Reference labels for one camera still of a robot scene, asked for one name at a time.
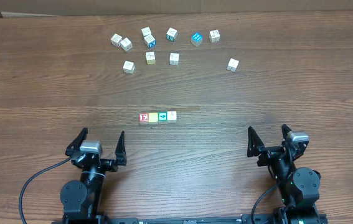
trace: cardboard box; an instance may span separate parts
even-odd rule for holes
[[[0,11],[58,16],[353,10],[352,0],[0,0]]]

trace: toy block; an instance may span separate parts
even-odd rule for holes
[[[202,42],[202,36],[198,32],[196,32],[192,37],[191,37],[191,43],[198,47]]]
[[[156,55],[154,52],[146,52],[146,61],[148,65],[156,63]]]
[[[139,114],[139,123],[140,124],[149,124],[149,114],[148,113],[140,113]]]
[[[115,47],[120,47],[121,46],[121,41],[122,41],[122,36],[120,36],[118,34],[114,34],[114,36],[111,38],[111,43]]]
[[[168,123],[176,123],[176,111],[168,111],[167,112],[167,122]]]
[[[167,122],[167,113],[166,112],[159,112],[158,113],[158,122],[159,123],[166,123]]]
[[[133,74],[133,72],[134,72],[134,63],[133,62],[129,62],[129,61],[125,61],[123,69],[124,69],[124,72]]]
[[[169,64],[171,65],[179,65],[179,54],[171,53],[169,56]]]
[[[153,35],[149,34],[144,37],[144,43],[147,45],[147,47],[151,48],[156,45],[156,39],[153,37]]]
[[[211,43],[218,42],[220,40],[220,34],[218,30],[213,30],[209,32],[209,40]]]
[[[227,70],[235,72],[236,69],[237,69],[238,63],[239,63],[238,60],[234,60],[234,59],[231,58],[230,61],[228,62]]]
[[[141,32],[143,33],[143,37],[150,35],[151,34],[150,27],[146,27],[146,28],[141,29]]]
[[[128,38],[125,38],[121,41],[121,47],[127,52],[132,49],[132,42]]]
[[[149,114],[149,124],[158,124],[158,113]]]
[[[168,32],[166,32],[166,38],[170,41],[175,41],[177,37],[177,30],[173,28],[169,28]]]

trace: wooden block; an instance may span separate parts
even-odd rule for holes
[[[140,113],[139,114],[139,123],[140,124],[149,124],[149,114],[148,113]]]
[[[147,35],[151,34],[150,27],[141,29],[141,32],[143,33],[143,37],[146,37]]]
[[[169,64],[171,65],[179,65],[179,54],[171,53],[169,56]]]
[[[121,47],[127,52],[132,49],[132,42],[126,37],[121,41]]]
[[[213,30],[209,32],[209,40],[211,43],[218,42],[220,40],[220,34],[218,30]]]
[[[158,124],[158,113],[149,114],[149,124]]]
[[[176,123],[176,111],[168,111],[167,112],[167,122],[168,123]]]
[[[156,55],[154,52],[146,52],[146,61],[148,65],[156,63]]]
[[[151,48],[156,45],[156,39],[153,37],[153,35],[149,34],[144,37],[144,43],[146,43],[147,47]]]
[[[166,112],[159,112],[158,113],[158,122],[161,123],[166,123],[167,122],[167,113]]]
[[[169,28],[168,32],[166,33],[166,38],[170,41],[175,41],[177,37],[177,30],[173,28]]]
[[[235,72],[236,69],[237,69],[238,63],[239,63],[238,60],[234,60],[234,59],[231,58],[230,61],[228,62],[227,70]]]
[[[124,69],[124,72],[133,74],[133,72],[134,72],[134,63],[133,62],[129,62],[129,61],[125,61],[123,69]]]
[[[202,36],[198,32],[196,32],[192,37],[191,37],[191,43],[198,47],[202,42]]]
[[[121,41],[122,41],[122,36],[120,36],[120,35],[118,35],[118,34],[114,34],[114,36],[111,38],[111,43],[112,43],[115,47],[120,47]]]

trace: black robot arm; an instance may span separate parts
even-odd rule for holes
[[[64,222],[105,223],[107,217],[98,212],[101,190],[106,171],[116,172],[126,165],[125,133],[122,132],[115,149],[116,159],[103,159],[100,141],[89,141],[88,129],[83,128],[78,137],[66,148],[71,163],[82,169],[80,180],[66,183],[60,192],[64,206]]]
[[[248,128],[247,156],[258,156],[258,166],[267,166],[276,181],[285,207],[273,211],[277,223],[326,223],[319,215],[315,202],[319,199],[320,173],[310,168],[296,168],[294,161],[301,157],[309,144],[304,132],[294,132],[282,125],[283,140],[279,146],[265,147],[256,131]]]

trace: wooden table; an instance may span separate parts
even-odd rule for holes
[[[150,50],[147,26],[158,41]],[[176,42],[166,40],[170,27]],[[221,38],[211,44],[214,29]],[[133,48],[111,45],[114,33]],[[147,65],[152,50],[157,63]],[[240,61],[235,73],[230,58]],[[176,124],[138,123],[139,113],[167,110],[178,112]],[[274,183],[246,157],[247,128],[275,146],[283,123],[311,137],[296,165],[322,174],[319,211],[353,223],[353,11],[0,19],[0,223],[21,222],[24,182],[64,160],[83,127],[107,158],[126,132],[128,165],[107,175],[101,200],[111,217],[250,213]],[[32,181],[27,222],[61,218],[60,189],[80,173],[68,163]],[[280,205],[273,193],[257,213]]]

